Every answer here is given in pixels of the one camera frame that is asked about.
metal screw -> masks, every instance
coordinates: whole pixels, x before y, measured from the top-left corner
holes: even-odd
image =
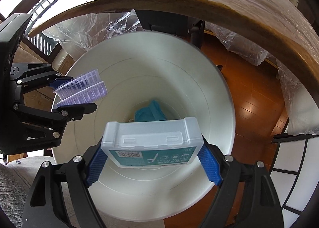
[[[63,111],[61,112],[61,114],[62,114],[63,116],[67,116],[67,115],[68,115],[68,112],[67,112],[66,110],[63,110]]]
[[[42,163],[42,167],[46,168],[49,167],[50,163],[48,161],[45,161],[44,163]]]
[[[76,157],[73,158],[73,161],[74,162],[80,162],[80,161],[82,161],[82,157],[81,156],[76,156]]]
[[[258,162],[257,162],[257,166],[258,166],[259,168],[262,168],[262,167],[264,167],[264,163],[263,163],[262,161],[258,161]]]
[[[228,161],[228,162],[232,162],[234,160],[234,157],[231,156],[231,155],[225,155],[225,161]]]
[[[59,138],[60,137],[59,132],[57,132],[57,131],[53,132],[53,137],[54,138]]]

